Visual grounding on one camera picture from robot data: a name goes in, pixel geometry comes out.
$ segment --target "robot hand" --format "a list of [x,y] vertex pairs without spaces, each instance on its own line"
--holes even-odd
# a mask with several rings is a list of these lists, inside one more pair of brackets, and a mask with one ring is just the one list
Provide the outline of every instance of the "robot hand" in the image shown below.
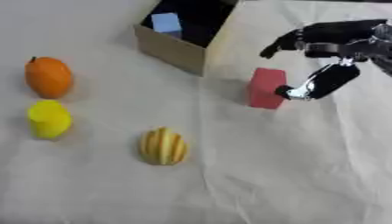
[[[370,39],[377,25],[386,24],[387,19],[375,20],[361,20],[361,21],[346,21],[346,22],[332,22],[312,24],[290,31],[279,37],[275,42],[267,46],[260,56],[270,59],[275,53],[285,50],[304,50],[307,44],[332,44],[332,45],[347,45],[355,40]],[[328,53],[320,57],[339,56],[336,52]]]
[[286,99],[320,99],[360,75],[355,62],[371,59],[392,73],[392,26],[387,19],[312,24],[276,39],[260,54],[270,59],[279,51],[304,50],[308,58],[338,57],[340,61],[319,69],[299,88],[281,86]]

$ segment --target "red cube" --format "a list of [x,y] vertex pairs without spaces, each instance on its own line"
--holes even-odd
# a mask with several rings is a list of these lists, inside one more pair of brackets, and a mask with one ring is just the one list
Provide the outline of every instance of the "red cube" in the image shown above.
[[248,86],[249,106],[277,109],[284,98],[275,94],[277,87],[286,85],[286,73],[282,70],[257,68]]

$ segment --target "yellow plastic cup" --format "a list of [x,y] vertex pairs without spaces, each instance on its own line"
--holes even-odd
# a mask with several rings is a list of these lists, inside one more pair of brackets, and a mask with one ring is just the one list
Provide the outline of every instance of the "yellow plastic cup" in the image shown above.
[[66,132],[72,124],[72,117],[58,101],[38,101],[27,111],[27,117],[34,136],[54,139]]

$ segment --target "blue block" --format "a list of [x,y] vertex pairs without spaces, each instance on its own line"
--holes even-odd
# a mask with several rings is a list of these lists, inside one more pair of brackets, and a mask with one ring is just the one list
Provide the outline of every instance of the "blue block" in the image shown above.
[[182,28],[176,13],[154,14],[151,18],[154,31],[181,38]]

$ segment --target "open cardboard box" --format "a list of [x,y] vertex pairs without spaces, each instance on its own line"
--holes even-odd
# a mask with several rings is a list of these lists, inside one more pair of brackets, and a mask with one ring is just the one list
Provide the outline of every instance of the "open cardboard box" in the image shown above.
[[[239,0],[162,0],[140,23],[135,34],[141,52],[157,57],[187,72],[202,75],[207,48],[217,36]],[[156,32],[151,15],[178,14],[182,38]]]

